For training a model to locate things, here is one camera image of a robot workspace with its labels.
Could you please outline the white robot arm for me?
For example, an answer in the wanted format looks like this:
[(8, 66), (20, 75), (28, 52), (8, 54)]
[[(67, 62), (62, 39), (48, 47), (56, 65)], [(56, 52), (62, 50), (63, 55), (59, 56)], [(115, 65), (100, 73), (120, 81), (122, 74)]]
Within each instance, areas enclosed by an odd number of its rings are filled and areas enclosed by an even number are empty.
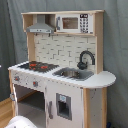
[(24, 116), (13, 117), (5, 128), (37, 128), (28, 118)]

